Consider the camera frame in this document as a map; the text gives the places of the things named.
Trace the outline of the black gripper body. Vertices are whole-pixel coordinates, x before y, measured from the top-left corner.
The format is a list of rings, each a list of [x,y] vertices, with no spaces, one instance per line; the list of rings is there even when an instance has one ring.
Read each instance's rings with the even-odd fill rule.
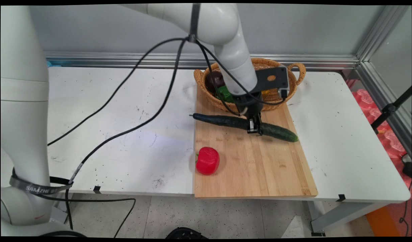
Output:
[[[264,106],[263,103],[257,101],[257,99],[263,101],[261,92],[252,92],[251,94],[254,98],[248,94],[233,96],[233,102],[238,112],[247,119],[260,115]]]

